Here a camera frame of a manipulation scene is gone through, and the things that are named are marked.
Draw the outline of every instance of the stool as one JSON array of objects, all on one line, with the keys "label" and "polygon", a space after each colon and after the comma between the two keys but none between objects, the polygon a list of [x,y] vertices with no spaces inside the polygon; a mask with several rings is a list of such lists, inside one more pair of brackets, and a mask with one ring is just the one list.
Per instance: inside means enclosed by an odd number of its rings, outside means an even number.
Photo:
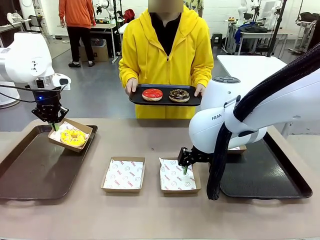
[{"label": "stool", "polygon": [[211,38],[211,48],[218,47],[218,49],[222,48],[222,33],[214,32]]}]

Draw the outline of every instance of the yellow donut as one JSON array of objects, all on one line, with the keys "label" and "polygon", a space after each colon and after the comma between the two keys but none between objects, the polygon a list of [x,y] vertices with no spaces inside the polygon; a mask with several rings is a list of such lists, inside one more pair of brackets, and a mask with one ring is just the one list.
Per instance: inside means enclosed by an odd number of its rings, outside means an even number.
[{"label": "yellow donut", "polygon": [[62,143],[72,147],[81,147],[86,143],[86,134],[80,130],[67,129],[61,133]]}]

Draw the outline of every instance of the orange shirt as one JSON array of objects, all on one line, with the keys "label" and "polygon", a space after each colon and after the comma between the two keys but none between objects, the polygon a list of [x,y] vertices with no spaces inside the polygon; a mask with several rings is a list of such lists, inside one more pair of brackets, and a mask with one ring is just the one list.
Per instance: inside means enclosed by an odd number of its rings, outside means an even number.
[{"label": "orange shirt", "polygon": [[94,7],[91,0],[59,0],[59,17],[67,27],[91,28]]}]

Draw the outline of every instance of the black tray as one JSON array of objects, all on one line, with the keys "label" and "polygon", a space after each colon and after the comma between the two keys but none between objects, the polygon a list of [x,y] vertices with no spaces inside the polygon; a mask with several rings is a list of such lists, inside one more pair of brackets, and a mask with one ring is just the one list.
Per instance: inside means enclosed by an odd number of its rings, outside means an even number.
[{"label": "black tray", "polygon": [[[159,89],[163,93],[160,101],[146,101],[142,97],[142,93],[146,89]],[[190,94],[190,99],[187,102],[173,102],[169,99],[170,91],[174,89],[186,90]],[[194,86],[185,85],[164,85],[164,84],[139,84],[135,92],[132,92],[129,100],[137,105],[156,105],[156,106],[185,106],[195,107],[201,103],[202,96],[199,94],[195,97],[196,88]]]},{"label": "black tray", "polygon": [[0,163],[0,199],[56,200],[66,195],[84,161],[98,127],[84,149],[74,152],[50,143],[51,126],[36,126]]},{"label": "black tray", "polygon": [[312,190],[281,148],[267,133],[242,154],[229,154],[221,191],[228,197],[306,199]]}]

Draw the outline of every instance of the hand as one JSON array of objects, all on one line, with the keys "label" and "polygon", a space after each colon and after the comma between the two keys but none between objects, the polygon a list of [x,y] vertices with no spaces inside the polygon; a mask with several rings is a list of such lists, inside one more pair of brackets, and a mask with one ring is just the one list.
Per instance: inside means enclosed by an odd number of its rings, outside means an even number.
[{"label": "hand", "polygon": [[64,28],[66,26],[65,20],[60,18],[60,25]]},{"label": "hand", "polygon": [[130,96],[131,92],[136,92],[138,86],[138,80],[136,78],[130,78],[127,82],[126,82],[126,86],[125,86],[125,93],[128,94]]},{"label": "hand", "polygon": [[197,84],[196,87],[195,87],[195,93],[194,93],[194,96],[195,97],[198,97],[199,94],[201,94],[201,96],[204,95],[205,93],[205,90],[206,90],[206,87],[203,86],[202,84]]}]

